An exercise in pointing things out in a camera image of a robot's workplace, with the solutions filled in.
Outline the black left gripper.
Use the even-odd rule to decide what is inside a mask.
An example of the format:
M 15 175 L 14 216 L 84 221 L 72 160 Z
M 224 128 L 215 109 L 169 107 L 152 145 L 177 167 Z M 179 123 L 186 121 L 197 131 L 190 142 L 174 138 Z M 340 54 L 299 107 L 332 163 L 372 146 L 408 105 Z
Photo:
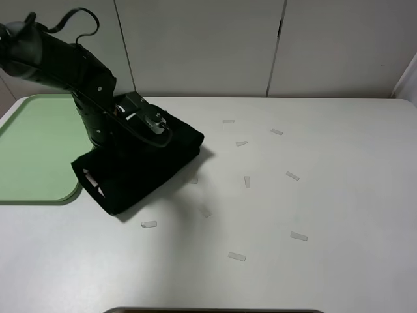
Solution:
M 135 132 L 144 137 L 151 137 L 153 131 L 145 121 L 145 116 L 152 112 L 152 105 L 136 91 L 117 95 L 113 99 L 117 114 L 121 116 L 121 119 Z

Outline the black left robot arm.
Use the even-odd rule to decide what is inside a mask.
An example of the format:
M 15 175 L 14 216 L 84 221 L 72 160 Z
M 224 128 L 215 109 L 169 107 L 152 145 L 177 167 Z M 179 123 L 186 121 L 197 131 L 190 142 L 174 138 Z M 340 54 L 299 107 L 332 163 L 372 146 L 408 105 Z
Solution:
M 115 145 L 115 130 L 148 143 L 140 132 L 122 118 L 113 95 L 117 79 L 100 60 L 79 42 L 68 44 L 54 34 L 79 12 L 97 16 L 86 8 L 67 12 L 48 29 L 30 12 L 24 21 L 1 26 L 1 69 L 9 76 L 68 91 L 74 99 L 91 143 L 96 147 Z

